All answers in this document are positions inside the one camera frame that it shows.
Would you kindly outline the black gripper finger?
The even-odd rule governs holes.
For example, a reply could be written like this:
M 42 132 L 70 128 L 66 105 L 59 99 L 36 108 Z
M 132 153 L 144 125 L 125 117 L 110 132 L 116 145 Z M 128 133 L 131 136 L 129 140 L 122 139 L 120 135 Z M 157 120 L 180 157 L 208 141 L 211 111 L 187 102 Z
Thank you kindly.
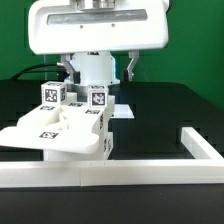
M 79 84 L 81 79 L 80 79 L 80 73 L 75 70 L 74 66 L 72 65 L 72 57 L 70 54 L 62 54 L 61 55 L 61 62 L 63 66 L 65 67 L 67 73 L 70 76 L 70 80 L 74 84 Z
M 125 82 L 131 82 L 134 77 L 133 69 L 139 59 L 139 51 L 138 50 L 131 50 L 129 53 L 130 62 L 127 68 L 123 72 L 123 80 Z

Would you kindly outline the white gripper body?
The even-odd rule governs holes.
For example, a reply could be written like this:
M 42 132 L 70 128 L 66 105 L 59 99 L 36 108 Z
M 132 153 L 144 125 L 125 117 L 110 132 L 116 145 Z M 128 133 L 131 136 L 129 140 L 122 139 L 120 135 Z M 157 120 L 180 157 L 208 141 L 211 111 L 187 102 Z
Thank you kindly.
M 170 0 L 37 0 L 29 46 L 36 54 L 162 48 L 169 7 Z

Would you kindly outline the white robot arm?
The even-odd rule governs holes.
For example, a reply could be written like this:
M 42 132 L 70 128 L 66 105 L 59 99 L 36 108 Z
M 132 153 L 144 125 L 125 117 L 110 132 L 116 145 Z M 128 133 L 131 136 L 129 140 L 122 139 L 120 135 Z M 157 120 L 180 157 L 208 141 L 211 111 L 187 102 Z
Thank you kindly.
M 111 85 L 114 51 L 127 51 L 132 71 L 142 49 L 168 42 L 171 0 L 37 0 L 28 14 L 28 37 L 37 55 L 59 54 L 80 86 Z

